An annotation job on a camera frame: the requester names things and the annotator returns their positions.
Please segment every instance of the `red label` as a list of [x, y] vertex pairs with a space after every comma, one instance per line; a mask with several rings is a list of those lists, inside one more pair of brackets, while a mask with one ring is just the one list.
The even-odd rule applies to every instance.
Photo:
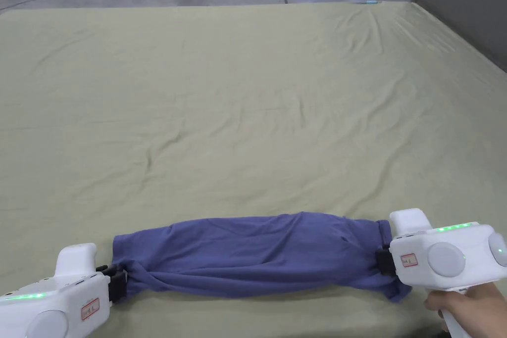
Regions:
[[419, 263], [417, 262], [417, 257], [415, 257], [415, 254], [414, 253], [409, 253], [408, 255], [403, 255], [403, 256], [400, 256], [400, 258], [402, 259], [402, 264], [403, 264], [403, 267], [415, 267], [417, 265], [419, 265]]
[[81, 320], [84, 321], [101, 308], [101, 302], [98, 298], [94, 299], [83, 308], [81, 308]]

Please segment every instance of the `human hand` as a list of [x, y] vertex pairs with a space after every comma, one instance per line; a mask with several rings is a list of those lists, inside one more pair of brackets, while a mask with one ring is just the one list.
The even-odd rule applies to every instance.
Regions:
[[507, 338], [507, 301], [494, 283], [471, 287], [466, 294], [433, 291], [426, 309], [449, 311], [472, 338]]

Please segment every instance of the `purple t-shirt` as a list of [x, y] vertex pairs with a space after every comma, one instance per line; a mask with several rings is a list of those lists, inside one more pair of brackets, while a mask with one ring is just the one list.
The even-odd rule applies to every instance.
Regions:
[[301, 212], [190, 220], [116, 236], [112, 249], [129, 274], [127, 298], [148, 289], [237, 298], [335, 284], [397, 302], [411, 288], [381, 275], [375, 258], [391, 240], [386, 220]]

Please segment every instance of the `wrinkled fabric surface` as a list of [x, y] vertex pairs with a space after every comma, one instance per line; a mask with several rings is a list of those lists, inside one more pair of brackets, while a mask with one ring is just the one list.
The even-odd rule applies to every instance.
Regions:
[[129, 274], [127, 297], [150, 289], [237, 298], [337, 285], [399, 301], [410, 287], [376, 268], [375, 251], [391, 239], [387, 220], [208, 218], [116, 236], [112, 261]]
[[[0, 293], [199, 218], [418, 207], [506, 234], [506, 112], [506, 73], [411, 3], [4, 13]], [[92, 338], [408, 337], [440, 322], [425, 297], [146, 291]]]

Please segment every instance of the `finger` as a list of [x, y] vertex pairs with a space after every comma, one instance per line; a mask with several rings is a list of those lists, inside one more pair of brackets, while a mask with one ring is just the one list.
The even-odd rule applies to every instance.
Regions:
[[466, 296], [457, 292], [435, 290], [428, 294], [424, 306], [429, 310], [448, 310], [452, 305], [462, 301], [463, 298], [466, 298]]
[[447, 308], [447, 292], [435, 290], [428, 294], [424, 301], [424, 307], [429, 310], [441, 310]]

